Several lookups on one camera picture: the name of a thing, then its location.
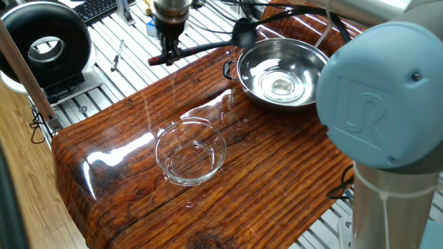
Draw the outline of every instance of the bowl rim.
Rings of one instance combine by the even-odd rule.
[[[162,139],[162,137],[164,137],[164,135],[170,131],[171,129],[173,129],[174,127],[177,127],[179,125],[183,125],[186,124],[187,122],[192,122],[192,124],[194,125],[204,125],[206,127],[212,128],[212,130],[214,130],[216,132],[216,134],[221,137],[221,141],[223,142],[223,148],[222,148],[222,154],[220,157],[220,160],[217,164],[217,166],[211,170],[210,172],[208,172],[207,174],[204,174],[203,176],[197,177],[197,178],[181,178],[178,176],[175,176],[171,173],[169,173],[166,168],[164,167],[164,164],[161,162],[161,160],[159,159],[158,155],[158,148],[159,148],[159,143],[160,140]],[[170,124],[168,127],[166,127],[159,135],[159,137],[157,138],[157,141],[155,143],[155,148],[154,148],[154,154],[155,154],[155,160],[157,162],[157,165],[160,167],[160,169],[163,171],[163,173],[168,177],[169,181],[171,183],[177,184],[177,185],[182,185],[182,186],[195,186],[195,185],[200,185],[201,183],[209,180],[209,178],[211,178],[215,172],[217,172],[217,170],[219,170],[219,168],[223,165],[224,160],[226,159],[226,154],[228,151],[228,147],[226,146],[226,140],[223,137],[223,134],[221,133],[220,130],[218,130],[217,128],[215,128],[209,120],[205,119],[205,118],[199,118],[199,117],[186,117],[186,118],[182,118],[180,119],[180,121],[178,122],[173,122],[172,124]]]
[[[260,100],[263,100],[263,101],[265,101],[265,102],[267,102],[267,103],[269,103],[269,104],[274,104],[274,105],[279,106],[279,107],[303,107],[303,106],[307,106],[307,105],[310,105],[310,104],[315,103],[315,102],[316,102],[316,99],[315,99],[314,101],[312,101],[312,102],[306,102],[306,103],[304,103],[304,104],[298,104],[298,105],[296,105],[296,106],[290,106],[290,105],[280,104],[280,103],[276,103],[276,102],[270,102],[268,99],[261,98],[260,96],[258,96],[257,94],[255,94],[255,93],[254,93],[249,87],[247,87],[247,85],[243,82],[243,79],[242,79],[242,77],[241,77],[241,75],[240,75],[240,69],[239,69],[239,67],[240,67],[240,65],[242,64],[244,58],[245,58],[246,56],[248,56],[249,54],[251,54],[256,48],[259,48],[259,47],[261,47],[261,46],[267,45],[268,43],[276,43],[276,42],[284,42],[284,43],[288,43],[288,42],[289,42],[290,44],[292,44],[292,45],[294,45],[294,46],[299,46],[299,47],[301,47],[301,48],[304,48],[304,49],[308,50],[309,52],[311,52],[313,55],[315,55],[315,56],[317,56],[318,58],[320,58],[320,59],[325,63],[325,65],[326,65],[326,64],[328,63],[328,61],[329,61],[329,57],[326,56],[326,54],[324,54],[323,51],[321,51],[319,48],[316,48],[315,46],[312,46],[311,44],[308,44],[307,42],[303,42],[303,41],[300,41],[300,40],[298,40],[298,39],[292,39],[292,38],[268,38],[268,39],[263,39],[263,40],[261,40],[261,41],[257,41],[257,42],[255,43],[254,47],[252,47],[252,48],[250,48],[250,49],[244,51],[244,52],[240,55],[240,57],[239,57],[239,59],[238,59],[238,61],[237,61],[236,69],[237,69],[237,74],[238,74],[238,80],[239,80],[240,83],[242,84],[243,88],[245,88],[245,89],[247,90],[247,92],[249,92],[250,94],[254,95],[254,97],[256,97],[256,98],[258,98],[258,99],[260,99]]]

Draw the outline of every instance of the ur logo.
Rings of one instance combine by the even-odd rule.
[[[376,149],[385,140],[381,132],[389,92],[356,80],[338,78],[334,126],[341,132]]]

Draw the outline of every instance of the wooden floor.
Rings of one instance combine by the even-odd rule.
[[[25,95],[0,82],[0,143],[15,183],[32,248],[83,249],[84,239],[55,187],[47,143],[34,145],[28,126],[33,115]],[[37,139],[43,135],[37,131]]]

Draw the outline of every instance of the keyboard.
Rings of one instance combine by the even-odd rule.
[[[74,7],[74,12],[82,18],[86,25],[101,20],[103,17],[117,10],[116,0],[86,0],[84,3]]]

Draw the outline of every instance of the bowl handle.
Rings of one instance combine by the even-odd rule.
[[[228,80],[238,80],[238,78],[234,78],[234,77],[231,77],[231,76],[229,75],[229,73],[230,73],[230,67],[229,67],[229,66],[230,66],[232,63],[237,63],[237,62],[234,62],[234,61],[227,61],[227,62],[224,63],[224,65],[223,65],[223,75],[224,75],[224,77],[225,77],[226,79],[228,79]]]

